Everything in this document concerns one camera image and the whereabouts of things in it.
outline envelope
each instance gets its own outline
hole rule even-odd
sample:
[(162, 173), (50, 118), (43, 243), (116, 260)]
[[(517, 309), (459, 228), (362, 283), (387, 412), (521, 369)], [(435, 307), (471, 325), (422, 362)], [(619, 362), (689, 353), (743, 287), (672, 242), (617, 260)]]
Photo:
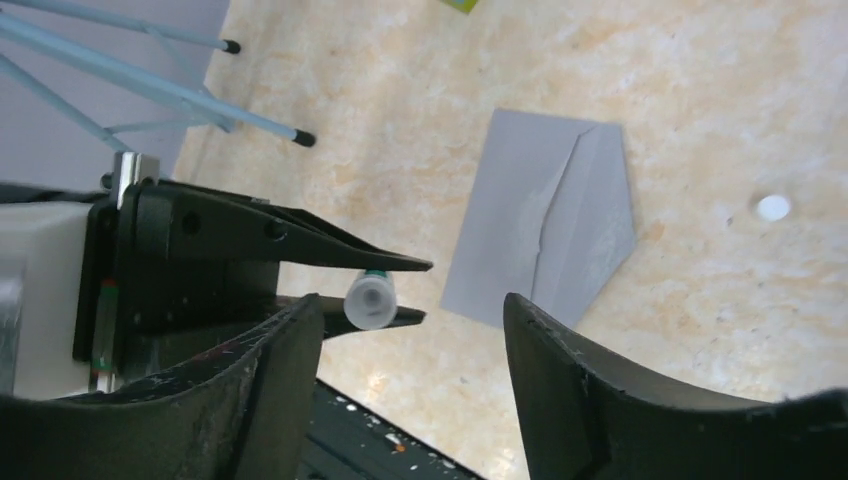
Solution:
[(634, 248), (621, 128), (496, 110), (441, 307), (502, 326), (516, 292), (574, 327)]

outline metal post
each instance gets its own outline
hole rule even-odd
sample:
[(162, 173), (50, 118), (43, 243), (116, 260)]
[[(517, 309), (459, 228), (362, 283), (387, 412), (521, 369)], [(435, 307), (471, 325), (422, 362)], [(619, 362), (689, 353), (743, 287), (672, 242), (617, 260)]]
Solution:
[(206, 45), (208, 47), (217, 48), (219, 50), (224, 50), (225, 52), (229, 53), (238, 53), (230, 51), (234, 48), (231, 46), (232, 44), (238, 45), (232, 40), (220, 40), (218, 38), (204, 37), (203, 35), (197, 35), (195, 33), (187, 32), (185, 30), (180, 30), (174, 27), (169, 27), (167, 25), (155, 25), (142, 20), (124, 17), (122, 15), (116, 15), (114, 13), (105, 12), (103, 10), (97, 10), (94, 8), (83, 7), (81, 5), (76, 5), (73, 3), (57, 2), (54, 0), (0, 1), (11, 3), (14, 5), (20, 5), (22, 7), (34, 8), (36, 10), (43, 10), (45, 12), (56, 13), (59, 15), (64, 15), (66, 17), (88, 20), (89, 22), (100, 23), (102, 25), (110, 25), (112, 27), (123, 28), (125, 30), (134, 30), (136, 32), (141, 33), (147, 33), (146, 28), (153, 27), (157, 31), (162, 33), (163, 36), (172, 38), (174, 40), (181, 40), (183, 42), (194, 43), (197, 45)]
[(79, 125), (80, 128), (94, 135), (106, 145), (109, 145), (113, 150), (120, 151), (130, 149), (130, 147), (115, 138), (115, 136), (108, 130), (98, 125), (97, 122), (89, 118), (86, 114), (77, 110), (76, 107), (65, 101), (65, 99), (60, 97), (56, 92), (50, 90), (50, 87), (39, 82), (38, 79), (27, 73), (26, 70), (16, 65), (3, 54), (0, 54), (0, 72), (8, 73), (21, 85), (28, 88), (32, 93), (71, 119), (74, 123)]

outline marble floor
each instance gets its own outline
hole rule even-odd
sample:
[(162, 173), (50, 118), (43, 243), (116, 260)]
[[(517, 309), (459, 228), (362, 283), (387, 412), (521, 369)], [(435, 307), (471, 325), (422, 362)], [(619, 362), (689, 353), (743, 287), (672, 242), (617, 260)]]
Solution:
[[(438, 308), (496, 107), (620, 122), (639, 246), (579, 326), (672, 377), (778, 400), (848, 385), (844, 0), (232, 0), (210, 89), (316, 132), (197, 128), (180, 179), (307, 208), (429, 258), (424, 325), (324, 347), (320, 376), (492, 480), (527, 478), (503, 332)], [(751, 202), (792, 200), (779, 222)], [(280, 290), (354, 272), (284, 265)]]

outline blue metal rod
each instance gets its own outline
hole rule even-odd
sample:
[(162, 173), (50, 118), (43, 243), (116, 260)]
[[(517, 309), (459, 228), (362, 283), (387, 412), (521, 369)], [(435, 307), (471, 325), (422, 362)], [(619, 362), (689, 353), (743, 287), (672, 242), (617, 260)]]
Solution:
[(106, 145), (109, 145), (116, 152), (130, 151), (130, 147), (115, 138), (108, 130), (101, 127), (86, 114), (77, 110), (76, 107), (65, 101), (56, 92), (50, 90), (50, 87), (39, 82), (38, 79), (26, 72), (6, 56), (0, 54), (0, 72), (5, 72), (11, 75), (12, 78), (20, 82), (21, 85), (28, 88), (32, 93), (40, 97), (42, 100), (50, 104), (60, 113), (73, 120), (74, 123), (80, 126), (83, 130), (97, 137)]
[(209, 122), (206, 120), (186, 118), (183, 120), (164, 120), (161, 122), (128, 123), (126, 125), (106, 127), (105, 130), (110, 133), (140, 132), (143, 130), (158, 130), (160, 128), (196, 127), (198, 125), (206, 125), (208, 123)]
[(124, 87), (125, 84), (144, 85), (168, 96), (186, 100), (192, 106), (198, 106), (234, 120), (256, 125), (290, 140), (295, 140), (298, 137), (297, 131), (291, 127), (272, 122), (267, 118), (234, 107), (216, 98), (207, 97), (202, 93), (169, 82), (146, 70), (85, 48), (2, 12), (0, 12), (0, 35), (67, 63), (74, 68), (99, 72), (104, 80), (120, 87)]
[(22, 7), (44, 10), (45, 12), (52, 12), (59, 15), (65, 15), (66, 17), (79, 18), (81, 20), (88, 20), (89, 22), (110, 25), (117, 28), (123, 28), (125, 30), (134, 30), (136, 32), (141, 33), (147, 33), (145, 27), (151, 26), (161, 32), (163, 36), (173, 38), (174, 40), (181, 40), (183, 42), (194, 43), (197, 45), (206, 45), (208, 47), (217, 48), (219, 50), (227, 49), (227, 42), (218, 38), (205, 37), (203, 35), (197, 35), (195, 33), (187, 32), (185, 30), (180, 30), (174, 27), (169, 27), (167, 25), (156, 25), (152, 23), (147, 23), (142, 20), (124, 17), (122, 15), (117, 15), (114, 13), (105, 12), (103, 10), (97, 10), (94, 8), (83, 7), (81, 5), (76, 5), (73, 3), (57, 2), (53, 0), (0, 1), (20, 5)]
[[(97, 67), (89, 67), (82, 70), (103, 79), (110, 78), (110, 73), (108, 71)], [(227, 133), (235, 130), (236, 122), (232, 118), (210, 112), (197, 105), (191, 105), (186, 100), (183, 100), (178, 96), (169, 95), (167, 92), (154, 89), (144, 83), (139, 83), (132, 79), (124, 79), (123, 82), (116, 83), (116, 85), (166, 107), (174, 108), (174, 106), (177, 105), (177, 107), (189, 115), (192, 121), (194, 121), (197, 125), (212, 124)]]

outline black curved mount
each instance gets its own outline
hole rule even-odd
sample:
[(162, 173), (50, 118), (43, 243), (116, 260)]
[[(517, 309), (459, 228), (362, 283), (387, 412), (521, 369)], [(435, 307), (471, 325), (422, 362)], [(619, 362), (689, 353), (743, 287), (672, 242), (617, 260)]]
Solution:
[(765, 404), (661, 375), (504, 303), (533, 479), (848, 478), (848, 390)]
[(322, 339), (313, 294), (111, 394), (0, 396), (3, 477), (295, 478)]
[[(257, 299), (219, 312), (227, 321), (208, 319), (205, 327), (130, 335), (127, 338), (122, 375), (127, 380), (134, 380), (159, 368), (176, 365), (186, 358), (226, 343), (299, 301), (297, 297), (288, 296)], [(316, 295), (315, 303), (323, 318), (324, 340), (360, 331), (348, 321), (343, 302), (342, 298)], [(421, 310), (399, 307), (395, 319), (385, 328), (418, 325), (424, 321), (424, 317), (425, 313)]]

